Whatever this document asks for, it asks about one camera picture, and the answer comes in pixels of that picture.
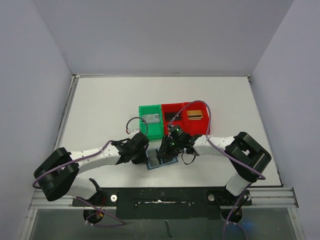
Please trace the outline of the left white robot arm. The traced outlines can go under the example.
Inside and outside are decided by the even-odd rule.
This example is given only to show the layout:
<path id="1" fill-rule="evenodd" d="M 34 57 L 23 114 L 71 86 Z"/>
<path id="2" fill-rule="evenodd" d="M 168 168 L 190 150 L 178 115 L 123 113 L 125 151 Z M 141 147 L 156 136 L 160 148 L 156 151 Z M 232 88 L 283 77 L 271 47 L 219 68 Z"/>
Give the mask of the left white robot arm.
<path id="1" fill-rule="evenodd" d="M 67 151 L 57 148 L 35 170 L 32 186 L 42 190 L 49 202 L 63 196 L 91 199 L 100 190 L 93 178 L 82 178 L 80 174 L 103 166 L 115 166 L 147 161 L 149 139 L 136 131 L 129 138 L 109 140 L 103 147 L 84 151 Z"/>

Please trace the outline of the dark grey card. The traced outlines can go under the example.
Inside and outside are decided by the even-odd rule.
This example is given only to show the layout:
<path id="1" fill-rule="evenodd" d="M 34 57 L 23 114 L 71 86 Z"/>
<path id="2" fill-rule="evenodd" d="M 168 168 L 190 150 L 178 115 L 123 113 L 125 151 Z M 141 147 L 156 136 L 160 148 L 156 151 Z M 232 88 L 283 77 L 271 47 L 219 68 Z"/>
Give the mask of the dark grey card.
<path id="1" fill-rule="evenodd" d="M 158 166 L 159 166 L 159 160 L 157 158 L 157 151 L 155 149 L 148 151 L 148 167 L 150 169 L 153 169 Z"/>

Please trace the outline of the blue leather card holder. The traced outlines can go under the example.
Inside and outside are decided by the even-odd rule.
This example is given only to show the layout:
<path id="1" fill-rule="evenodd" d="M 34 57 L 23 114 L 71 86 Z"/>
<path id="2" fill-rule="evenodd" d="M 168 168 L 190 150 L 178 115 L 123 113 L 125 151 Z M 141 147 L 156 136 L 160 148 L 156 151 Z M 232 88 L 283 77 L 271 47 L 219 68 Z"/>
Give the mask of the blue leather card holder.
<path id="1" fill-rule="evenodd" d="M 154 148 L 146 151 L 146 156 L 147 156 L 146 167 L 149 171 L 157 168 L 165 167 L 171 164 L 176 164 L 179 162 L 177 157 L 164 157 L 164 158 L 157 157 L 159 150 L 160 150 L 159 148 Z"/>

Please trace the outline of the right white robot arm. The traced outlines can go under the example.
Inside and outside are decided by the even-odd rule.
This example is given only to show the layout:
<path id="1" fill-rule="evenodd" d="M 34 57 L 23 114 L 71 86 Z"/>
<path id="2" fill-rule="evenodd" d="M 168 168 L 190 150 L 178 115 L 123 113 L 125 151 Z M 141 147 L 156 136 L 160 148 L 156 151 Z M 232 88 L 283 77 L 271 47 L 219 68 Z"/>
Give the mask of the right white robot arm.
<path id="1" fill-rule="evenodd" d="M 230 137 L 190 135 L 180 126 L 174 125 L 169 129 L 168 135 L 162 138 L 156 157 L 174 158 L 179 154 L 228 158 L 236 173 L 225 185 L 225 189 L 235 197 L 258 180 L 265 180 L 263 171 L 272 160 L 270 153 L 246 132 L 241 131 Z"/>

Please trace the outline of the green plastic bin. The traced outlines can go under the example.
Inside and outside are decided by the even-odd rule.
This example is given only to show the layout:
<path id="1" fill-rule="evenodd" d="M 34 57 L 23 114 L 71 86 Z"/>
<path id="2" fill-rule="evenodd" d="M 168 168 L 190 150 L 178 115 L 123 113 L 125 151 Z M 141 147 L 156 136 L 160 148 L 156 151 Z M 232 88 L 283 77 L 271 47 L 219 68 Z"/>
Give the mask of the green plastic bin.
<path id="1" fill-rule="evenodd" d="M 164 123 L 162 108 L 160 104 L 141 105 L 138 107 L 139 117 L 145 120 L 139 120 L 139 127 L 150 141 L 159 141 L 164 135 Z"/>

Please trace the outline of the silver VIP card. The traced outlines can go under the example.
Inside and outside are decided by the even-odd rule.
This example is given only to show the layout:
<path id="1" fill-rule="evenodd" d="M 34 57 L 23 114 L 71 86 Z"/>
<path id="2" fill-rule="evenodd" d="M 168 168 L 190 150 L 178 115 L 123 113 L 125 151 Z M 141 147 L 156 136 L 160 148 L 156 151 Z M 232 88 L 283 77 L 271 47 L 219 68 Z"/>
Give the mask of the silver VIP card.
<path id="1" fill-rule="evenodd" d="M 160 122 L 160 115 L 158 113 L 144 114 L 141 117 L 147 124 L 157 124 Z"/>

